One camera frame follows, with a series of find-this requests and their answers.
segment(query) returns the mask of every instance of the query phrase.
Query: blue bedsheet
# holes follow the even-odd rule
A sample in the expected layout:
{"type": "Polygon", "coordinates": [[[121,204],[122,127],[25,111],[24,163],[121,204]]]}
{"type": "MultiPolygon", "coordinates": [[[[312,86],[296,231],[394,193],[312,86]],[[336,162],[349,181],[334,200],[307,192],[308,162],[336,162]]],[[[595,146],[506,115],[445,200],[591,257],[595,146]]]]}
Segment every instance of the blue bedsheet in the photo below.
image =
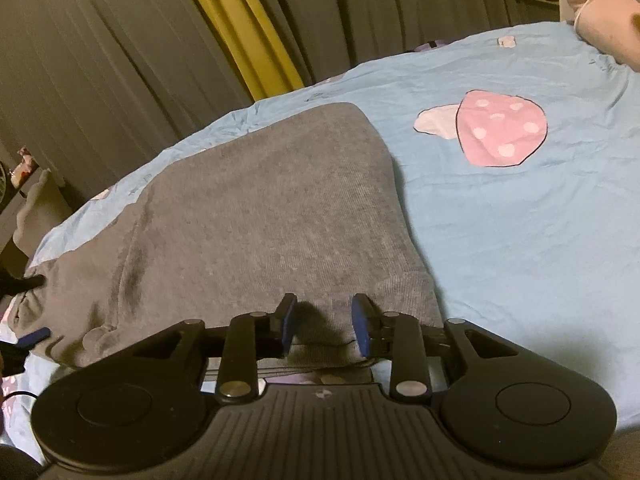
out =
{"type": "Polygon", "coordinates": [[[414,243],[446,317],[465,317],[597,380],[620,428],[640,424],[640,74],[565,23],[493,31],[365,63],[335,82],[228,114],[89,202],[35,263],[91,239],[171,162],[302,110],[354,103],[396,162],[414,243]],[[515,48],[497,38],[516,37],[515,48]],[[471,89],[539,104],[546,141],[522,165],[478,168],[455,141],[413,130],[471,89]]]}

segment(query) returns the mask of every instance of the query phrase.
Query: pink mushroom print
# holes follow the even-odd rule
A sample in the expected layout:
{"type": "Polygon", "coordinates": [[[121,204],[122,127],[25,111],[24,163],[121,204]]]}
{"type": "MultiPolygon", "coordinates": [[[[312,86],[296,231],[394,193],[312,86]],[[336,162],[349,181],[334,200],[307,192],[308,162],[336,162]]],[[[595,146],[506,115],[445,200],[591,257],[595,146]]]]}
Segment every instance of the pink mushroom print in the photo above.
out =
{"type": "Polygon", "coordinates": [[[468,92],[460,105],[425,110],[414,129],[444,139],[458,138],[475,166],[517,166],[546,138],[543,109],[519,96],[484,90],[468,92]]]}

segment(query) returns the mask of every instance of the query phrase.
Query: ribbed black surface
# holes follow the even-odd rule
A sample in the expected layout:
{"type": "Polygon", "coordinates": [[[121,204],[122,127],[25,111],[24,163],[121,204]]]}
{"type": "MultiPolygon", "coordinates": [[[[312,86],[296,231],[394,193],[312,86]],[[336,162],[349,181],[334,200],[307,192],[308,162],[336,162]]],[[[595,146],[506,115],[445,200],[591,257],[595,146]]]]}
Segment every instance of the ribbed black surface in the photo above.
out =
{"type": "MultiPolygon", "coordinates": [[[[42,478],[87,477],[55,466],[42,478]]],[[[349,388],[270,385],[253,404],[223,408],[206,434],[182,455],[144,472],[111,478],[610,479],[594,465],[524,474],[478,462],[445,437],[428,410],[392,402],[375,384],[349,388]]]]}

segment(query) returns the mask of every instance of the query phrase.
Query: yellow curtain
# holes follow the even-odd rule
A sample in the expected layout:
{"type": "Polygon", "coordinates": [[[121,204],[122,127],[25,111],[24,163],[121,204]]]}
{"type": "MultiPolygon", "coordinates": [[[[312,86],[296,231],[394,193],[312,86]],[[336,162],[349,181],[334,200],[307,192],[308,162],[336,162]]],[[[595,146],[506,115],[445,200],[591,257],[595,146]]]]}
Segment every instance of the yellow curtain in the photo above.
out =
{"type": "Polygon", "coordinates": [[[198,0],[225,42],[254,100],[302,88],[260,0],[198,0]]]}

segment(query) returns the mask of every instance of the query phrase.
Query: folded gray clothing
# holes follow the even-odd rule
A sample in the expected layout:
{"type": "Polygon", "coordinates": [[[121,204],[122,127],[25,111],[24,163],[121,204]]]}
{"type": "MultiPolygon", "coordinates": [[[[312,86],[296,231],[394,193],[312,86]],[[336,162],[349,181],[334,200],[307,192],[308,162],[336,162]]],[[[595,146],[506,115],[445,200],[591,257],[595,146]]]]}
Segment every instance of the folded gray clothing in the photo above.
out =
{"type": "MultiPolygon", "coordinates": [[[[290,355],[262,375],[363,362],[351,298],[440,324],[433,280],[409,238],[389,152],[351,104],[302,112],[173,163],[104,231],[39,265],[16,301],[18,336],[86,366],[184,319],[228,325],[302,302],[290,355]]],[[[208,378],[218,362],[209,363],[208,378]]]]}

